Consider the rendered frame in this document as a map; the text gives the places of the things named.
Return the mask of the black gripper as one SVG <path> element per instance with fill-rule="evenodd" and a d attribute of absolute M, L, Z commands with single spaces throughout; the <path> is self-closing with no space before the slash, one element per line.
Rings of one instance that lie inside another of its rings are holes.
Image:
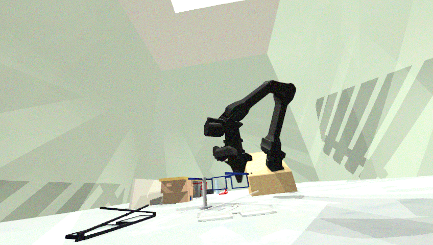
<path fill-rule="evenodd" d="M 223 140 L 226 143 L 226 147 L 216 149 L 214 152 L 215 159 L 221 159 L 222 157 L 228 157 L 228 161 L 224 161 L 231 166 L 234 173 L 244 173 L 247 162 L 252 161 L 252 156 L 243 150 L 240 135 L 232 134 L 225 137 Z M 242 175 L 235 175 L 237 183 L 242 180 Z"/>

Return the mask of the white post on flat base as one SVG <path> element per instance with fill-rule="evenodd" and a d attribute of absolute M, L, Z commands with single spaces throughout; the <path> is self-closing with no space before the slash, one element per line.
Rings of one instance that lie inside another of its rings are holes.
<path fill-rule="evenodd" d="M 208 209 L 211 208 L 212 205 L 207 205 L 207 195 L 206 195 L 206 177 L 202 178 L 202 194 L 203 194 L 203 205 L 199 206 L 199 209 Z"/>

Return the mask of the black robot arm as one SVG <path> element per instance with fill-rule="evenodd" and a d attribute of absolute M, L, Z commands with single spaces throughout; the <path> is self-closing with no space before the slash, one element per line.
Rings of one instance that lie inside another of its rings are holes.
<path fill-rule="evenodd" d="M 236 101 L 225 108 L 225 112 L 217 119 L 208 117 L 204 125 L 204 135 L 209 137 L 225 137 L 232 134 L 240 135 L 240 122 L 249 110 L 263 97 L 273 93 L 275 107 L 268 135 L 261 139 L 260 149 L 267 155 L 266 166 L 270 171 L 282 170 L 282 161 L 286 153 L 281 150 L 279 139 L 287 106 L 293 100 L 296 88 L 293 83 L 274 80 L 265 81 L 245 98 Z"/>

